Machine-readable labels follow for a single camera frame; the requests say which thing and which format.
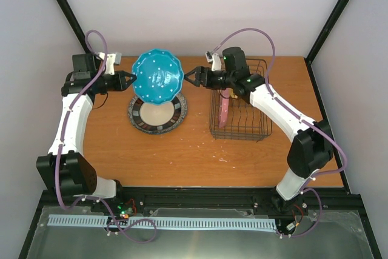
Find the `white ventilation grille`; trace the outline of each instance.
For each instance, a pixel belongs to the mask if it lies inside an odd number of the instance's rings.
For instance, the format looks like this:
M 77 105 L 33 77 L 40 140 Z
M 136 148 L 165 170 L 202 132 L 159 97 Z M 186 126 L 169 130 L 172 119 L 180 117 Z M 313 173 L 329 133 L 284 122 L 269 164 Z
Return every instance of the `white ventilation grille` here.
M 131 217 L 128 221 L 120 222 L 120 226 L 145 217 Z M 276 230 L 274 219 L 263 218 L 163 218 L 150 217 L 159 230 L 258 230 L 261 232 L 274 232 Z M 49 215 L 48 226 L 67 227 L 106 227 L 110 217 L 102 215 Z M 133 226 L 134 229 L 153 229 L 153 226 L 142 221 Z

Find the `pink object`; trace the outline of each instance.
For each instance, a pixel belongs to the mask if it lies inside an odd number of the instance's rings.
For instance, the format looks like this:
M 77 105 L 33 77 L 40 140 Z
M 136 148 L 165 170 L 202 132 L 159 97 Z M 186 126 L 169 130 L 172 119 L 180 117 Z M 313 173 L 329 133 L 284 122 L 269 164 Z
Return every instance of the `pink object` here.
M 222 129 L 224 126 L 226 126 L 226 122 L 228 119 L 229 96 L 230 96 L 229 89 L 225 89 L 221 91 L 221 96 L 219 98 L 219 114 L 218 114 L 219 129 Z

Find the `black joint housing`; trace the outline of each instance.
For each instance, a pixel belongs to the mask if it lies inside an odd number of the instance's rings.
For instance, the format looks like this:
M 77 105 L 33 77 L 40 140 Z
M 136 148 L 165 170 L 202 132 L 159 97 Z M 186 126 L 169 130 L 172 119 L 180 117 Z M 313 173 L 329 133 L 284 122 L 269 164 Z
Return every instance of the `black joint housing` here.
M 40 156 L 36 160 L 36 168 L 44 184 L 53 193 L 55 192 L 55 160 L 56 156 L 52 153 Z M 90 195 L 97 186 L 96 170 L 80 153 L 71 151 L 61 155 L 59 185 L 63 196 Z
M 314 126 L 333 137 L 327 121 L 314 123 Z M 307 129 L 294 137 L 287 162 L 293 173 L 307 178 L 314 170 L 322 169 L 332 158 L 333 146 L 330 142 L 312 129 Z

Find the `black metal frame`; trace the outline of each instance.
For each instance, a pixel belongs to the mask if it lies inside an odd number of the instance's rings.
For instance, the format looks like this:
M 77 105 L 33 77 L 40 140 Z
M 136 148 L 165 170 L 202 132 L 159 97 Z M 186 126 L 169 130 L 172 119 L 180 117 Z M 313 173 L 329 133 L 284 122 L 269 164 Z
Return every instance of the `black metal frame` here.
M 317 37 L 311 51 L 305 58 L 307 71 L 310 76 L 311 83 L 315 92 L 315 96 L 319 105 L 319 109 L 324 119 L 327 119 L 324 104 L 319 93 L 318 86 L 315 81 L 314 73 L 312 70 L 312 63 L 317 56 L 320 48 L 323 46 L 324 41 L 327 39 L 335 23 L 340 17 L 342 11 L 345 9 L 349 0 L 338 0 L 328 20 L 326 21 L 321 33 Z M 84 41 L 84 33 L 75 18 L 67 0 L 57 0 L 60 8 L 65 14 L 70 26 L 72 27 L 78 41 L 82 45 L 85 52 L 89 52 Z M 336 163 L 338 167 L 342 166 L 338 152 L 334 152 Z M 368 216 L 366 214 L 363 201 L 360 195 L 351 194 L 349 184 L 344 172 L 341 172 L 341 179 L 344 187 L 336 188 L 316 188 L 321 197 L 322 204 L 326 208 L 333 210 L 355 210 L 358 211 L 363 222 L 364 230 L 366 232 L 373 256 L 375 258 L 382 258 L 378 249 L 372 228 L 369 223 Z M 143 212 L 145 215 L 149 213 L 149 210 L 157 209 L 160 207 L 205 207 L 205 208 L 225 208 L 225 209 L 241 209 L 246 211 L 252 211 L 256 215 L 267 215 L 270 218 L 276 220 L 289 220 L 292 219 L 291 214 L 276 214 L 273 210 L 266 207 L 253 207 L 255 203 L 262 201 L 264 197 L 268 197 L 272 193 L 273 189 L 269 188 L 253 188 L 253 189 L 209 189 L 209 188 L 152 188 L 152 187 L 124 187 L 121 195 L 124 198 L 134 198 L 136 200 L 136 206 L 139 212 Z M 299 198 L 305 202 L 310 209 L 317 209 L 318 203 L 316 197 L 312 193 L 305 193 L 302 198 Z M 70 204 L 72 198 L 64 200 L 65 203 Z M 112 199 L 109 203 L 115 207 L 120 202 L 118 199 Z M 22 251 L 19 258 L 26 258 L 29 247 L 32 242 L 32 238 L 39 221 L 39 217 L 44 206 L 57 206 L 58 202 L 56 198 L 49 194 L 46 190 L 43 191 L 42 197 L 39 201 L 39 205 L 36 209 L 35 216 L 31 223 L 30 230 L 27 234 Z M 92 207 L 94 211 L 103 211 L 101 204 L 96 204 L 91 201 L 81 203 L 81 205 L 88 205 Z

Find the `metal base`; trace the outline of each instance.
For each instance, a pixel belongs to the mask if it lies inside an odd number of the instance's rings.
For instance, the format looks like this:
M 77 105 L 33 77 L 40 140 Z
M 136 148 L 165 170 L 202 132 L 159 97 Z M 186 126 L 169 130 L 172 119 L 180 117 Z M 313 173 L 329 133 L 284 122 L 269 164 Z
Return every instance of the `metal base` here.
M 353 210 L 358 212 L 368 239 L 368 243 L 375 258 L 381 258 L 372 228 L 367 217 L 363 201 L 360 195 L 346 194 L 341 188 L 316 188 L 321 197 L 325 210 Z M 170 209 L 236 209 L 247 214 L 264 215 L 273 218 L 276 225 L 286 226 L 293 221 L 292 213 L 280 214 L 268 203 L 273 195 L 272 188 L 158 188 L 158 187 L 123 187 L 121 198 L 108 200 L 109 205 L 119 215 L 117 206 L 123 201 L 133 198 L 136 202 L 138 213 L 149 216 L 160 208 Z M 298 196 L 297 203 L 306 203 L 307 210 L 318 209 L 318 202 L 312 193 Z M 65 199 L 65 204 L 70 205 L 73 198 Z M 19 258 L 27 258 L 28 249 L 31 245 L 35 230 L 44 206 L 57 206 L 58 202 L 54 195 L 43 191 L 39 201 L 31 228 L 23 245 Z M 85 201 L 80 206 L 90 206 L 92 212 L 102 212 L 108 215 L 107 210 L 101 203 Z

